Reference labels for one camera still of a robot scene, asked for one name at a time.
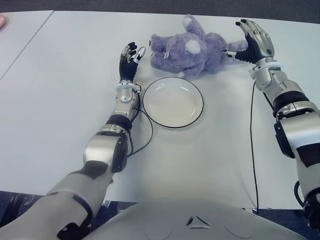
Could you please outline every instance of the black fingertip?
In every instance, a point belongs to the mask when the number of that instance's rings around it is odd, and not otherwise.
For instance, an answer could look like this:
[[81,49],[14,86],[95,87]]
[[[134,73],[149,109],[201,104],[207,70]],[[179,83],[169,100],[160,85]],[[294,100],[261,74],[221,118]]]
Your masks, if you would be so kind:
[[130,54],[130,56],[132,56],[132,55],[135,55],[136,53],[137,53],[137,51],[134,50],[134,51],[131,51],[129,54]]

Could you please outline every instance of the plush toy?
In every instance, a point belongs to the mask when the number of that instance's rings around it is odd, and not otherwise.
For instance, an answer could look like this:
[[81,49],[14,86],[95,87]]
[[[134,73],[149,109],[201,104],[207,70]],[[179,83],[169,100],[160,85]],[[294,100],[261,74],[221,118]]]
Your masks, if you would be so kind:
[[151,36],[153,67],[190,79],[203,70],[215,72],[225,64],[237,62],[225,56],[223,50],[243,51],[248,47],[245,40],[227,43],[217,33],[206,34],[192,15],[184,17],[183,26],[185,33],[166,37],[155,34]]

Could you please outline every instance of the triangle logo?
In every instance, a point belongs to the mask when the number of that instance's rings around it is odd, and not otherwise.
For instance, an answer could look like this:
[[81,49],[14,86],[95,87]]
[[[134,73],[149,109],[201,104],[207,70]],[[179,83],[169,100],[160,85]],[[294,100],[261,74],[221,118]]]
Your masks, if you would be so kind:
[[210,229],[210,223],[198,215],[195,215],[195,217],[191,216],[187,221],[186,226],[189,229]]

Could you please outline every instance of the gray floor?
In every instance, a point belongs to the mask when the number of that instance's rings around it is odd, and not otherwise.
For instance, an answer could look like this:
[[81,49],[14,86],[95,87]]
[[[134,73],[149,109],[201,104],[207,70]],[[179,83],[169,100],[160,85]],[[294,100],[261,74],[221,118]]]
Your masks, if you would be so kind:
[[320,0],[0,0],[0,12],[34,10],[193,14],[320,24]]
[[[36,10],[193,14],[320,24],[320,0],[0,0],[0,12]],[[0,219],[11,195],[0,191]],[[114,216],[121,204],[102,207],[94,228]],[[21,207],[20,214],[28,207]],[[260,215],[308,239],[319,239],[317,233],[307,227],[307,221],[297,216],[297,211],[260,210]]]

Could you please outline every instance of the plate rim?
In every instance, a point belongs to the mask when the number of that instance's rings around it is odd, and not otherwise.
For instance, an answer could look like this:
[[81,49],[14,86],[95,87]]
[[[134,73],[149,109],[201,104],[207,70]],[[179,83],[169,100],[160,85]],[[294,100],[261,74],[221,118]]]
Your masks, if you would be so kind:
[[[168,78],[175,78],[175,79],[181,79],[181,80],[187,81],[188,83],[192,84],[192,85],[198,90],[198,92],[200,93],[201,100],[202,100],[202,109],[201,109],[201,112],[200,112],[199,116],[198,116],[195,120],[193,120],[192,122],[190,122],[190,123],[188,123],[188,124],[186,124],[186,125],[183,125],[183,126],[166,126],[166,125],[163,125],[163,124],[155,121],[151,116],[149,116],[149,114],[148,114],[148,112],[147,112],[147,110],[146,110],[146,108],[145,108],[145,94],[146,94],[148,88],[149,88],[151,85],[153,85],[154,83],[156,83],[157,81],[162,80],[162,79],[168,79]],[[150,118],[150,119],[151,119],[152,121],[154,121],[156,124],[159,124],[160,126],[165,127],[165,128],[180,129],[180,128],[187,127],[187,126],[193,124],[195,121],[198,120],[198,118],[202,115],[202,112],[204,111],[205,101],[204,101],[204,97],[202,96],[202,93],[201,93],[201,91],[199,90],[199,88],[197,88],[197,86],[194,85],[191,81],[189,81],[189,80],[187,80],[187,79],[184,79],[184,78],[181,78],[181,77],[166,76],[166,77],[162,77],[162,78],[159,78],[159,79],[155,80],[153,83],[151,83],[151,84],[145,89],[144,94],[143,94],[143,99],[142,99],[142,105],[143,105],[143,109],[144,109],[144,111],[145,111],[145,114],[147,114],[148,118]]]

